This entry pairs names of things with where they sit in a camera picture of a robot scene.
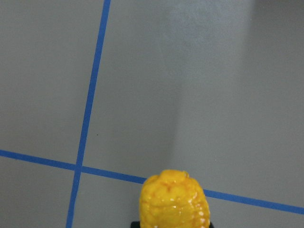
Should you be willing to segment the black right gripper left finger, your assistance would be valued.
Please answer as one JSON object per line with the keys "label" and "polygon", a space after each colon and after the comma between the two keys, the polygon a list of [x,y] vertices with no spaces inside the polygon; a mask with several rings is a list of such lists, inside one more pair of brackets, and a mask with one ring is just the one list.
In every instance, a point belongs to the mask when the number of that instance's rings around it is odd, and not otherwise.
{"label": "black right gripper left finger", "polygon": [[130,228],[141,228],[140,221],[131,222]]}

